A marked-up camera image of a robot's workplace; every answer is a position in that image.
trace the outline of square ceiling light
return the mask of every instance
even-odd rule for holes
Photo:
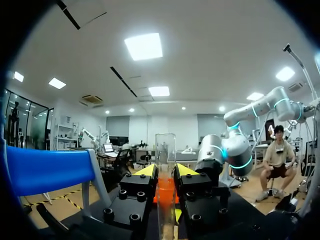
[[[124,43],[134,61],[163,56],[159,33],[130,37],[125,39]]]
[[[290,67],[286,66],[280,72],[278,72],[277,75],[275,75],[275,77],[280,81],[284,82],[292,78],[293,75],[295,75],[295,72]]]
[[[55,77],[52,78],[52,80],[49,82],[49,85],[57,88],[57,89],[62,89],[66,84]]]
[[[256,101],[260,98],[262,98],[264,95],[262,93],[254,92],[250,94],[246,99],[251,100],[251,101]]]
[[[149,87],[149,92],[150,92],[152,97],[170,96],[169,87],[167,87],[167,86]]]
[[[14,72],[14,79],[17,79],[19,82],[23,82],[24,81],[24,76],[22,74],[20,74],[19,72],[15,71]]]

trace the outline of ceiling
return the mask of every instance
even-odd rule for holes
[[[319,79],[313,47],[272,0],[64,3],[81,29],[55,5],[12,66],[24,75],[24,81],[11,80],[9,86],[46,103],[64,99],[79,104],[80,97],[92,94],[103,99],[104,106],[88,112],[100,116],[106,110],[110,116],[218,113],[221,105],[228,111],[248,104],[246,97],[252,92],[267,94],[279,85],[287,88],[305,82],[300,66],[282,51],[287,43],[302,59],[311,79]],[[159,33],[163,57],[133,61],[124,39],[148,33]],[[275,75],[285,66],[295,75],[280,82]],[[66,86],[59,90],[48,85],[53,77]],[[154,101],[146,97],[151,102],[140,102],[149,94],[148,87],[157,86],[168,86],[170,96],[154,97]]]

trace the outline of man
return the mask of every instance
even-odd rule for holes
[[[273,141],[267,148],[265,157],[263,159],[263,171],[260,175],[260,182],[262,193],[257,197],[256,201],[260,202],[268,198],[267,183],[268,179],[275,179],[278,177],[284,178],[281,189],[275,194],[275,198],[283,198],[284,190],[289,183],[294,179],[296,170],[293,169],[293,164],[296,160],[294,151],[291,145],[283,139],[284,127],[278,125],[274,128],[275,141]],[[290,159],[291,162],[286,166],[286,160]]]

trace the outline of glass partition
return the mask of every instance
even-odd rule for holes
[[[48,108],[7,89],[4,93],[2,114],[5,116],[4,139],[7,144],[45,150]]]
[[[46,129],[49,110],[34,102],[30,105],[28,118],[28,136],[31,145],[28,148],[46,150]]]
[[[17,119],[14,116],[15,107],[17,109]],[[28,100],[10,92],[6,107],[4,130],[4,138],[7,140],[8,145],[19,147],[21,147],[21,144],[25,145],[29,107],[30,102]]]

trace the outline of robotic arm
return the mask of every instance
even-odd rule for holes
[[[86,134],[91,139],[91,143],[93,144],[94,149],[96,149],[97,148],[97,139],[90,132],[88,132],[84,127],[81,129],[79,136],[78,136],[79,143],[81,143],[83,141],[84,134]]]
[[[228,126],[229,138],[221,140],[213,134],[205,136],[195,170],[206,172],[209,176],[219,175],[223,164],[228,162],[234,175],[246,176],[253,166],[252,151],[248,139],[241,132],[240,121],[275,111],[281,122],[295,120],[297,123],[303,123],[312,114],[304,109],[306,107],[302,103],[290,101],[285,89],[279,86],[261,99],[226,113],[223,119]]]
[[[290,120],[290,121],[289,121],[289,127],[285,127],[285,128],[284,128],[284,135],[285,135],[285,137],[286,137],[287,140],[290,139],[291,131],[292,131],[293,128],[296,129],[297,124],[298,124],[298,122],[297,122],[296,120]],[[274,130],[274,128],[272,127],[272,125],[269,126],[268,132],[270,133],[270,137],[271,137],[272,139],[275,139],[275,138],[276,138],[276,137],[275,137],[275,130]]]

